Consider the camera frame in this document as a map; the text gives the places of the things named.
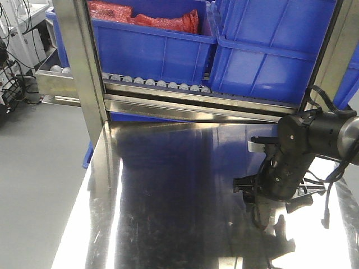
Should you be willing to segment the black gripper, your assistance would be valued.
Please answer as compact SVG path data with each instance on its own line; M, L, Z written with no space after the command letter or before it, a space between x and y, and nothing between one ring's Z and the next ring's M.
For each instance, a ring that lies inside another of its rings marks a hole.
M242 191L245 202L254 204L255 194L269 200L285 203L287 213L293 213L299 208L313 204L313 194L324 195L326 186L324 183L309 178L257 180L256 175L235 178L233 180L234 193Z

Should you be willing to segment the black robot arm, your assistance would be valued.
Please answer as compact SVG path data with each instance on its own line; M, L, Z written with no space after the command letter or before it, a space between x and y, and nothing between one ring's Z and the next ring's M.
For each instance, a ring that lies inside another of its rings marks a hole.
M233 180L233 191L243 192L246 202L255 203L261 195L284 202L287 212L312 204L312 194L330 194L331 186L349 164L358 164L358 116L356 111L340 110L320 87L312 85L328 107L328 112L307 96L314 109L282 117L276 137L252 137L266 157L255 175ZM339 163L325 179L305 178L315 157Z

